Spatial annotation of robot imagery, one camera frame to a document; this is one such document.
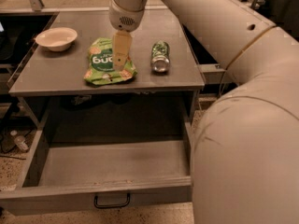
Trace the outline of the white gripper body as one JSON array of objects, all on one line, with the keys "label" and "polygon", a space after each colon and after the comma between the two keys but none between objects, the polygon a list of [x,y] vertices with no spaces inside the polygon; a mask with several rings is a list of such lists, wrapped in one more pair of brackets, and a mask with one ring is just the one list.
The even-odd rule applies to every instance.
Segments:
[{"label": "white gripper body", "polygon": [[144,0],[112,0],[109,7],[111,25],[117,30],[136,30],[142,21],[145,4]]}]

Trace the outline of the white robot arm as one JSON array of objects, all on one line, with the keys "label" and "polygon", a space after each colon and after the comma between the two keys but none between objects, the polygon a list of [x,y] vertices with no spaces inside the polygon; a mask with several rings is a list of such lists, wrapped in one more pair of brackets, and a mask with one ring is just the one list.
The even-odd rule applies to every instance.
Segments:
[{"label": "white robot arm", "polygon": [[[297,41],[237,0],[162,1],[238,85],[194,136],[195,224],[299,224]],[[114,28],[146,3],[112,0]]]}]

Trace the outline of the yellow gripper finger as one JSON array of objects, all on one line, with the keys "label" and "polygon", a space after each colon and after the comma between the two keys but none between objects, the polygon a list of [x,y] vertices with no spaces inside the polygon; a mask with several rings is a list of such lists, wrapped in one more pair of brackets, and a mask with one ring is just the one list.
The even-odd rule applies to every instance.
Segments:
[{"label": "yellow gripper finger", "polygon": [[132,37],[127,31],[117,31],[112,39],[112,61],[116,71],[121,71],[128,58]]}]

